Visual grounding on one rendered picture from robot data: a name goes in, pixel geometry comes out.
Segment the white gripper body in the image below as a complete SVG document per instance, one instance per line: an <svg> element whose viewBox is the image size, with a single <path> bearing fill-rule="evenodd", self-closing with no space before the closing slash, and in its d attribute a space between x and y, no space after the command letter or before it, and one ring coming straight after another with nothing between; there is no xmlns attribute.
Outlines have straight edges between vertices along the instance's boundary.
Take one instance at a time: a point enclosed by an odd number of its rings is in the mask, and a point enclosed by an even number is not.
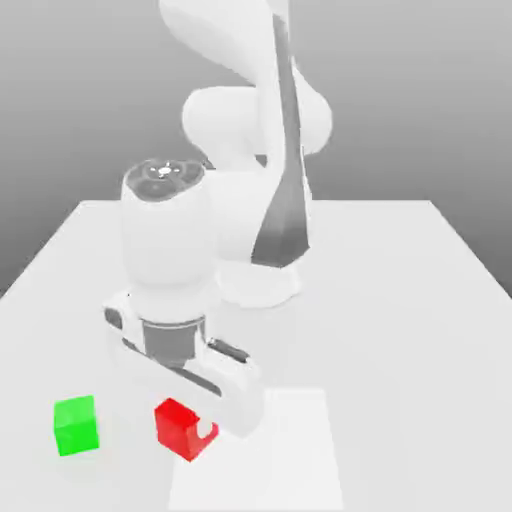
<svg viewBox="0 0 512 512"><path fill-rule="evenodd" d="M172 398L198 417L243 438L260 423L265 409L260 371L251 358L240 362L195 337L196 357L168 368L128 347L119 332L107 334L116 369L158 400Z"/></svg>

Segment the small red cube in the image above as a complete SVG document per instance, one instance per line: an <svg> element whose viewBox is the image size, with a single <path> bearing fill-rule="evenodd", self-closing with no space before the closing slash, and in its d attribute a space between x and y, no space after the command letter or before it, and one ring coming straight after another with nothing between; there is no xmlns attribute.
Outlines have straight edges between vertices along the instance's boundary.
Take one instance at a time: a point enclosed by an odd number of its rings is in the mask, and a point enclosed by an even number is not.
<svg viewBox="0 0 512 512"><path fill-rule="evenodd" d="M154 417L158 442L188 462L196 459L219 434L214 422L214 431L207 438L199 439L196 424L201 417L172 398L154 409Z"/></svg>

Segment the small green cube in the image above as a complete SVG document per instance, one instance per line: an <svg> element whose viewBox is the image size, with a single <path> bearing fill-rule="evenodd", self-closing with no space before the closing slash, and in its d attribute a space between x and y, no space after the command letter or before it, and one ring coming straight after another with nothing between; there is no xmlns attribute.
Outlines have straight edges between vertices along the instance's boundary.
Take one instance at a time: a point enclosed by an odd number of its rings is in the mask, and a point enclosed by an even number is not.
<svg viewBox="0 0 512 512"><path fill-rule="evenodd" d="M94 397L86 395L56 401L53 431L60 456L98 449L100 441Z"/></svg>

